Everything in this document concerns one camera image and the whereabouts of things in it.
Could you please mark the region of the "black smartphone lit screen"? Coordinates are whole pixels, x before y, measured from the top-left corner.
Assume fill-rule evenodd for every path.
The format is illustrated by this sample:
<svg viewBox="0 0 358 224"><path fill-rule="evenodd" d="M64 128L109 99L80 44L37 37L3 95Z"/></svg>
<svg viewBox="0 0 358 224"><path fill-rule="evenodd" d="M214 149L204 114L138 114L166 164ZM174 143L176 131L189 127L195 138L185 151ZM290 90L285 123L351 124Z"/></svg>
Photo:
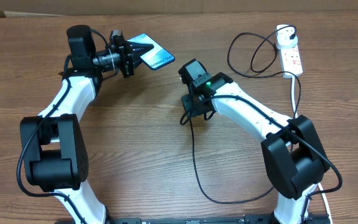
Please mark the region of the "black smartphone lit screen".
<svg viewBox="0 0 358 224"><path fill-rule="evenodd" d="M154 46L153 49L140 56L141 60L151 70L158 70L175 61L175 57L169 51L163 48L159 43L157 43L147 34L140 34L138 36L135 36L129 39L129 42L137 44L152 44Z"/></svg>

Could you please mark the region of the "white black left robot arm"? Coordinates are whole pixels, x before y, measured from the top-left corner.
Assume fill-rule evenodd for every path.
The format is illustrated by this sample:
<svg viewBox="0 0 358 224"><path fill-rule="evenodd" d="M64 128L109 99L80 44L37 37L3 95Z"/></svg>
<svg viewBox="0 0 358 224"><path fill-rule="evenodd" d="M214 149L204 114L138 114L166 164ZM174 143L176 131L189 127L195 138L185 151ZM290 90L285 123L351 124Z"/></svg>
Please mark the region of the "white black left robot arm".
<svg viewBox="0 0 358 224"><path fill-rule="evenodd" d="M20 123L22 152L16 168L19 188L30 197L56 197L72 216L73 223L110 223L108 209L88 182L89 160L79 121L98 95L103 73L133 75L141 56L154 44L131 42L114 30L96 50L87 25L67 29L70 55L65 59L62 87L37 116Z"/></svg>

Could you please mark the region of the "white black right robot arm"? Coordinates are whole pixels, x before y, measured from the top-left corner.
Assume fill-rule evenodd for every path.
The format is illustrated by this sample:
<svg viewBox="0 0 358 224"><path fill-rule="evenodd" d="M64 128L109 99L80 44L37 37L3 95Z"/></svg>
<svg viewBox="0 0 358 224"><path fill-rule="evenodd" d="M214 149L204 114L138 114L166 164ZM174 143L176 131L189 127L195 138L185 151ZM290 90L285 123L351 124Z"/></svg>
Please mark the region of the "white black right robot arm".
<svg viewBox="0 0 358 224"><path fill-rule="evenodd" d="M278 201L272 223L314 223L308 213L310 194L329 170L313 123L305 116L291 119L259 103L229 76L211 76L193 59L178 71L189 94L182 97L185 117L214 113L233 120L261 145L265 170Z"/></svg>

